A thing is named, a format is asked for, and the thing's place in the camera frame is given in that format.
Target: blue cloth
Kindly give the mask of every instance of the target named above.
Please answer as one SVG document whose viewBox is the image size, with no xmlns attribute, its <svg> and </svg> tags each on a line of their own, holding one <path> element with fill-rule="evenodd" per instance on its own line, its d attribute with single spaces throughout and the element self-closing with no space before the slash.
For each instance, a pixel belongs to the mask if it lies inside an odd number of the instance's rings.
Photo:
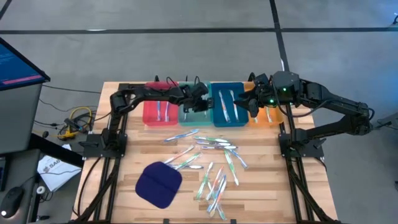
<svg viewBox="0 0 398 224">
<path fill-rule="evenodd" d="M 163 162 L 147 166 L 136 184 L 138 196 L 158 208 L 167 208 L 173 201 L 182 183 L 180 172 Z"/>
</svg>

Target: toothbrush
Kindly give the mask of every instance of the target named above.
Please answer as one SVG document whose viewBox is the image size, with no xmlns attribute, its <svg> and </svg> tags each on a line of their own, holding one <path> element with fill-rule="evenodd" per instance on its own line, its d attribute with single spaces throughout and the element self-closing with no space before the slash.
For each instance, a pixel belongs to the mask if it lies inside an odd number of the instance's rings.
<svg viewBox="0 0 398 224">
<path fill-rule="evenodd" d="M 267 117 L 268 117 L 268 122 L 272 123 L 271 116 L 269 115 L 269 107 L 267 107 Z"/>
<path fill-rule="evenodd" d="M 231 143 L 227 142 L 209 142 L 209 141 L 197 141 L 197 144 L 205 144 L 205 145 L 210 145 L 210 146 L 230 146 Z"/>
<path fill-rule="evenodd" d="M 175 160 L 176 158 L 181 157 L 181 156 L 184 155 L 185 153 L 191 151 L 193 148 L 195 148 L 195 146 L 191 145 L 187 150 L 178 153 L 177 155 L 171 157 L 170 159 L 167 159 L 166 161 L 164 161 L 164 163 L 165 163 L 165 164 L 168 164 L 168 163 L 172 162 L 172 161 Z"/>
<path fill-rule="evenodd" d="M 197 132 L 199 132 L 199 129 L 192 129 L 192 130 L 190 130 L 190 131 L 187 132 L 187 133 L 178 134 L 178 135 L 173 136 L 173 137 L 171 137 L 171 138 L 165 139 L 164 141 L 165 141 L 165 142 L 173 141 L 173 140 L 176 140 L 176 139 L 179 139 L 179 138 L 184 138 L 184 137 L 190 136 L 190 135 L 192 135 L 192 134 L 196 134 Z"/>
<path fill-rule="evenodd" d="M 207 182 L 207 186 L 209 187 L 209 190 L 211 190 L 211 184 L 209 182 Z M 212 196 L 213 196 L 213 200 L 216 200 L 216 195 L 214 193 L 212 193 Z M 223 209 L 221 208 L 221 205 L 217 205 L 216 209 L 217 209 L 221 219 L 225 221 L 226 217 L 225 217 Z"/>
<path fill-rule="evenodd" d="M 232 175 L 234 176 L 235 184 L 236 184 L 236 186 L 238 186 L 239 185 L 239 181 L 238 181 L 238 178 L 236 177 L 235 167 L 234 167 L 234 164 L 232 162 L 232 159 L 229 156 L 229 153 L 228 153 L 227 150 L 224 150 L 224 154 L 225 154 L 226 161 L 228 162 L 229 168 L 231 169 Z"/>
<path fill-rule="evenodd" d="M 166 122 L 169 122 L 169 102 L 167 102 L 167 104 L 166 104 L 166 112 L 164 113 L 164 116 L 165 116 L 165 121 Z"/>
<path fill-rule="evenodd" d="M 171 168 L 175 169 L 178 165 L 168 164 Z M 203 169 L 204 167 L 201 165 L 186 165 L 182 167 L 182 169 Z"/>
<path fill-rule="evenodd" d="M 209 207 L 207 207 L 207 212 L 210 213 L 211 217 L 212 217 L 211 213 L 212 213 L 213 209 L 216 207 L 217 202 L 220 201 L 220 199 L 221 199 L 220 196 L 221 196 L 222 192 L 224 191 L 225 186 L 226 186 L 226 175 L 224 175 L 224 177 L 221 180 L 220 187 L 218 188 L 217 193 L 216 193 L 216 200 L 214 200 L 214 202 L 211 205 L 209 205 Z"/>
<path fill-rule="evenodd" d="M 237 149 L 237 146 L 202 146 L 202 149 Z"/>
<path fill-rule="evenodd" d="M 211 197 L 211 195 L 212 195 L 212 193 L 213 193 L 213 191 L 214 191 L 214 188 L 216 187 L 218 178 L 221 176 L 221 173 L 223 172 L 223 169 L 224 169 L 224 166 L 221 166 L 221 168 L 218 170 L 217 176 L 216 176 L 216 178 L 214 179 L 213 186 L 210 187 L 210 192 L 209 192 L 209 194 L 206 196 L 206 200 L 209 200 L 209 199 L 210 199 L 210 197 Z"/>
<path fill-rule="evenodd" d="M 160 121 L 160 101 L 157 102 L 157 121 Z"/>
<path fill-rule="evenodd" d="M 217 196 L 217 199 L 215 200 L 215 202 L 216 202 L 216 203 L 215 203 L 215 206 L 213 207 L 212 211 L 210 212 L 210 217 L 213 217 L 213 216 L 214 216 L 215 209 L 216 209 L 216 207 L 218 206 L 218 204 L 219 204 L 219 202 L 220 202 L 220 200 L 221 200 L 221 196 L 222 196 L 223 193 L 224 193 L 225 187 L 226 187 L 226 180 L 224 180 L 224 183 L 223 183 L 223 185 L 221 186 L 221 190 L 220 190 L 220 192 L 219 192 L 219 194 L 218 194 L 218 196 Z"/>
<path fill-rule="evenodd" d="M 221 107 L 222 107 L 222 109 L 223 109 L 225 121 L 226 121 L 227 123 L 230 123 L 231 120 L 230 120 L 230 118 L 229 118 L 229 116 L 228 116 L 228 112 L 227 112 L 227 110 L 226 110 L 226 106 L 225 106 L 225 102 L 224 102 L 223 94 L 221 93 L 221 90 L 218 91 L 218 94 L 219 94 L 220 99 L 221 99 Z"/>
<path fill-rule="evenodd" d="M 229 92 L 231 93 L 231 96 L 232 96 L 232 102 L 234 102 L 235 101 L 234 91 L 230 90 Z M 233 103 L 233 105 L 234 105 L 236 122 L 239 122 L 238 109 L 236 107 L 236 104 Z"/>
<path fill-rule="evenodd" d="M 195 153 L 193 156 L 191 156 L 189 159 L 187 159 L 185 162 L 181 163 L 179 166 L 175 167 L 174 169 L 179 170 L 179 169 L 185 167 L 185 166 L 188 165 L 190 162 L 192 162 L 192 161 L 194 161 L 195 159 L 199 158 L 200 155 L 201 155 L 201 152 Z"/>
<path fill-rule="evenodd" d="M 243 161 L 242 157 L 237 152 L 235 152 L 234 150 L 230 150 L 230 149 L 227 149 L 227 150 L 241 161 L 241 164 L 244 169 L 248 168 L 248 165 Z"/>
<path fill-rule="evenodd" d="M 196 139 L 196 140 L 206 140 L 206 141 L 226 142 L 226 143 L 228 143 L 227 140 L 219 139 L 219 138 L 209 138 L 209 137 L 201 137 L 201 136 L 194 136 L 193 138 Z"/>
<path fill-rule="evenodd" d="M 198 193 L 197 193 L 197 201 L 200 201 L 200 196 L 203 193 L 203 189 L 205 188 L 205 184 L 208 182 L 208 175 L 209 175 L 209 172 L 210 172 L 211 168 L 213 168 L 213 164 L 214 164 L 213 162 L 211 162 L 209 164 L 209 168 L 207 168 L 207 171 L 205 173 L 205 177 L 203 178 L 203 181 L 200 184 L 200 187 L 199 187 L 199 190 L 198 190 Z"/>
</svg>

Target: wooden table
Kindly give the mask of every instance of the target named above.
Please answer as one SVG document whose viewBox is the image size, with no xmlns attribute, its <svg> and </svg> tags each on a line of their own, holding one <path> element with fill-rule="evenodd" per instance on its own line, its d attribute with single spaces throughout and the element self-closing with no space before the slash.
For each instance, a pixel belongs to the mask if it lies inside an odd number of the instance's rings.
<svg viewBox="0 0 398 224">
<path fill-rule="evenodd" d="M 118 82 L 104 83 L 97 118 L 110 112 L 109 96 L 117 91 L 119 84 Z M 201 202 L 194 200 L 204 176 L 204 170 L 181 170 L 183 182 L 171 206 L 166 209 L 158 209 L 136 194 L 134 188 L 137 179 L 147 165 L 155 161 L 165 161 L 173 154 L 194 143 L 193 139 L 189 137 L 180 139 L 175 143 L 165 144 L 164 139 L 183 133 L 192 129 L 192 127 L 183 128 L 177 125 L 150 128 L 145 126 L 142 122 L 143 106 L 144 104 L 141 103 L 134 111 L 129 113 L 126 131 L 128 145 L 126 155 L 121 160 L 112 223 L 161 223 L 164 218 L 169 218 L 171 223 L 221 223 L 222 220 L 217 213 L 214 218 L 209 218 L 206 213 L 208 204 L 205 200 Z M 293 114 L 302 114 L 307 111 L 308 108 L 297 108 L 293 109 Z M 100 133 L 106 127 L 107 122 L 107 119 L 96 121 L 95 132 Z M 304 129 L 314 127 L 311 116 L 295 118 L 295 125 L 297 128 Z M 226 223 L 229 223 L 230 219 L 236 219 L 238 223 L 295 222 L 285 159 L 280 155 L 277 140 L 279 133 L 279 126 L 273 128 L 200 127 L 201 136 L 225 138 L 239 146 L 239 153 L 249 166 L 248 169 L 244 170 L 239 161 L 233 157 L 239 179 L 239 186 L 235 186 L 223 151 L 203 150 L 203 156 L 194 162 L 205 167 L 208 167 L 211 161 L 215 163 L 210 173 L 211 180 L 214 180 L 221 165 L 227 168 L 225 172 L 228 183 L 221 201 L 228 219 Z M 199 147 L 197 146 L 177 161 L 182 162 L 198 151 Z M 95 160 L 88 159 L 85 162 L 79 191 Z M 98 192 L 103 161 L 104 159 L 100 160 L 88 179 L 83 192 L 82 211 Z M 310 193 L 326 214 L 332 218 L 337 218 L 325 168 L 312 158 L 304 158 L 303 163 Z M 302 216 L 306 218 L 303 198 L 300 191 L 297 191 L 299 192 Z M 105 216 L 107 200 L 108 195 L 105 195 L 101 218 Z M 77 208 L 77 201 L 78 195 L 76 196 L 75 208 Z"/>
</svg>

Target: computer mouse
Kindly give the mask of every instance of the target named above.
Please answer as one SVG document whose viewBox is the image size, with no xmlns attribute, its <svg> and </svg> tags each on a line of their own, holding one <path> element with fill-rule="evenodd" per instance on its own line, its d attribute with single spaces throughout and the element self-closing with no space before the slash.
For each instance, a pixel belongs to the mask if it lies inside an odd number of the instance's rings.
<svg viewBox="0 0 398 224">
<path fill-rule="evenodd" d="M 11 188 L 1 202 L 1 216 L 3 216 L 4 218 L 13 217 L 18 211 L 23 196 L 24 189 L 22 187 Z"/>
</svg>

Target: monitor screen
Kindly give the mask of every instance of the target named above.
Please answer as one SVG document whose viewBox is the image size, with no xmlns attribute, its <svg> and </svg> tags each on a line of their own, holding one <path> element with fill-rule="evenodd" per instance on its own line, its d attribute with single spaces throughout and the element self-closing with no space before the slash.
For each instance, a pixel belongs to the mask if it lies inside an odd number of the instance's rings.
<svg viewBox="0 0 398 224">
<path fill-rule="evenodd" d="M 5 41 L 0 42 L 0 91 L 48 80 L 35 65 Z"/>
</svg>

